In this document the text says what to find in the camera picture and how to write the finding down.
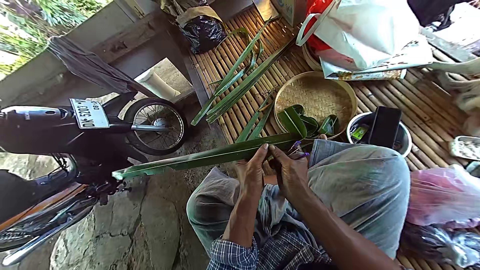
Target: plaid shirt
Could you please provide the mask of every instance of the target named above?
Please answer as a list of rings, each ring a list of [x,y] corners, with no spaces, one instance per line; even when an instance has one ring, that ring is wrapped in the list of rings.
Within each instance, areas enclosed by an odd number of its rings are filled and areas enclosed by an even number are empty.
[[[212,243],[208,270],[295,270],[301,264],[330,264],[323,249],[316,249],[285,227],[269,237],[259,249],[252,237],[252,247],[218,238]]]

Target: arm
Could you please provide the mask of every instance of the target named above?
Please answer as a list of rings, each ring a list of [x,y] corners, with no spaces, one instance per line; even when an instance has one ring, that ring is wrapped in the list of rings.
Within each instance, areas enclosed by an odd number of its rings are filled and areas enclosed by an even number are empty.
[[[261,190],[240,190],[239,199],[230,214],[222,239],[244,247],[252,246],[255,216],[261,194]]]
[[[267,152],[268,144],[264,144],[250,161],[238,162],[236,169],[240,181],[240,195],[222,239],[244,247],[252,246],[255,216],[263,187],[262,163]]]
[[[277,178],[280,189],[340,270],[400,269],[374,243],[350,228],[317,198],[308,187],[306,158],[292,160],[272,146],[270,151],[281,164],[280,172],[278,165],[274,165],[281,174]]]
[[[257,267],[258,248],[253,231],[262,195],[262,163],[267,149],[268,144],[264,144],[250,161],[239,161],[236,166],[240,195],[222,238],[212,243],[208,270],[254,270]]]

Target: person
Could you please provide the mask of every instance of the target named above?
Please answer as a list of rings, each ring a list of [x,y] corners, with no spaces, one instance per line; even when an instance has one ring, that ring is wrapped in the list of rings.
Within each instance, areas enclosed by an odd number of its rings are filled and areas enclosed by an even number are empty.
[[[407,213],[405,160],[323,138],[309,161],[264,144],[238,162],[238,180],[210,171],[187,203],[207,269],[401,269],[392,259]],[[277,184],[262,177],[270,154],[281,164]]]

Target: gray pants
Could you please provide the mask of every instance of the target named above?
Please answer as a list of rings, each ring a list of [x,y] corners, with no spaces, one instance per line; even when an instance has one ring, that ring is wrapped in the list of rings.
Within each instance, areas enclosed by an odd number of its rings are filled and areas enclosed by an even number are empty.
[[[394,258],[407,213],[410,173],[396,151],[370,145],[315,140],[309,163],[309,187],[338,217]],[[213,168],[191,195],[187,216],[210,254],[240,192],[238,180]],[[281,226],[294,226],[298,236],[321,249],[301,216],[279,193],[265,185],[259,202],[255,238],[274,235]]]

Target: concrete floor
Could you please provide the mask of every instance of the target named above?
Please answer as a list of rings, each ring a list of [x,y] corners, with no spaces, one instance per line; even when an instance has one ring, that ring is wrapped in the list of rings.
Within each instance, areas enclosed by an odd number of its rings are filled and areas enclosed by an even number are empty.
[[[156,71],[170,72],[169,77],[165,73],[160,76],[169,85],[176,84],[180,92],[185,89],[179,89],[179,85],[191,87],[172,67],[165,61]],[[181,106],[188,122],[200,110],[195,94],[183,99]],[[177,152],[149,159],[186,155],[225,144],[223,136],[213,134],[202,121],[190,129],[188,140]],[[57,240],[52,239],[20,264],[0,269],[205,269],[209,258],[188,222],[185,207],[212,167],[168,170],[162,175],[130,179],[131,192],[110,196],[106,206],[97,205],[81,222],[57,235]],[[233,174],[231,164],[218,167]]]

